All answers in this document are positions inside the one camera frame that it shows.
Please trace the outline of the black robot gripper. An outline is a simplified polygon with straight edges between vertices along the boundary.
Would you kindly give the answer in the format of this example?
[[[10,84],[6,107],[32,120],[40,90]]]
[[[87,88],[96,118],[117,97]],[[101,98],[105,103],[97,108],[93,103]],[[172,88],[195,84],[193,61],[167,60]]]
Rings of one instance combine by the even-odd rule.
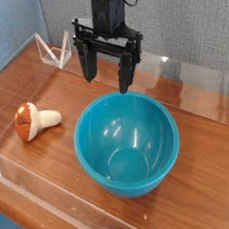
[[[133,82],[136,56],[141,51],[142,33],[126,25],[125,7],[135,7],[127,0],[90,0],[91,19],[75,17],[74,45],[77,48],[84,78],[91,82],[97,74],[97,54],[120,57],[120,93],[128,91]]]

